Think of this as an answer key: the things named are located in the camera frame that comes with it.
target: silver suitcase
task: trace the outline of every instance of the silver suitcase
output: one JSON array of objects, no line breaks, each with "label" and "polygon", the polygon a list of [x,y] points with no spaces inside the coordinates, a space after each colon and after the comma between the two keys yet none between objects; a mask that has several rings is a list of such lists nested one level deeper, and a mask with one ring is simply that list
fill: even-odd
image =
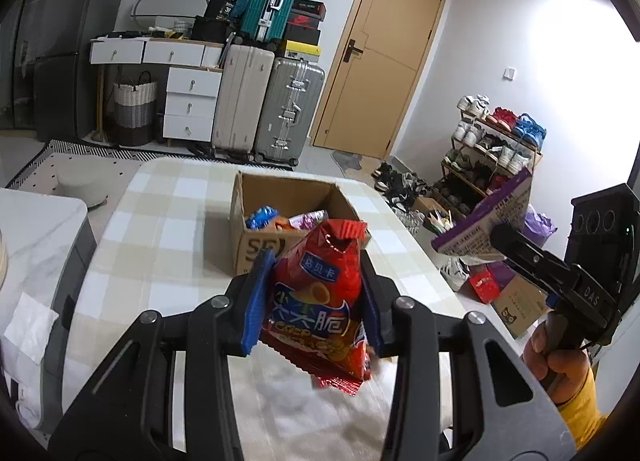
[{"label": "silver suitcase", "polygon": [[229,48],[213,120],[214,147],[251,152],[273,58],[260,48]]},{"label": "silver suitcase", "polygon": [[277,58],[255,138],[255,161],[295,167],[320,98],[324,71],[304,60]]}]

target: blue snack package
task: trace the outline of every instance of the blue snack package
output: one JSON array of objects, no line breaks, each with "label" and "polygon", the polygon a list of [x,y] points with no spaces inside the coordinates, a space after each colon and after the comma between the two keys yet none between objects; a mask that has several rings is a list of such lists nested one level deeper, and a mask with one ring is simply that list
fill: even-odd
[{"label": "blue snack package", "polygon": [[261,230],[278,215],[278,211],[270,206],[263,206],[246,219],[246,227],[250,230]]}]

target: door handle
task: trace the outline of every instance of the door handle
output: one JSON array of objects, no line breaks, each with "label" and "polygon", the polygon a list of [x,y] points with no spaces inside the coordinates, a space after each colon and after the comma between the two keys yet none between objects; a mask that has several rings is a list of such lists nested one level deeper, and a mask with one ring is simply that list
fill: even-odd
[{"label": "door handle", "polygon": [[364,50],[356,48],[356,41],[353,38],[347,44],[347,51],[344,52],[344,62],[348,62],[351,59],[351,53],[360,53],[361,55],[364,53]]}]

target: wooden door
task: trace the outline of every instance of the wooden door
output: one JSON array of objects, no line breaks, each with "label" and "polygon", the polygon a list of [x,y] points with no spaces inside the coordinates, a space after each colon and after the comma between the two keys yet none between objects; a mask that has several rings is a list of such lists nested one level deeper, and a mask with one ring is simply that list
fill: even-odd
[{"label": "wooden door", "polygon": [[316,146],[386,156],[422,71],[441,2],[361,1]]}]

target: chip bag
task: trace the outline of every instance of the chip bag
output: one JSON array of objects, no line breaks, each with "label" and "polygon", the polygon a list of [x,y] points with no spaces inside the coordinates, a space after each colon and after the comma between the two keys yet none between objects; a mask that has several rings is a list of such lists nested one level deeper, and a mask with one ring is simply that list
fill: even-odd
[{"label": "chip bag", "polygon": [[358,250],[366,228],[325,220],[280,258],[260,335],[292,364],[352,395],[369,377]]}]

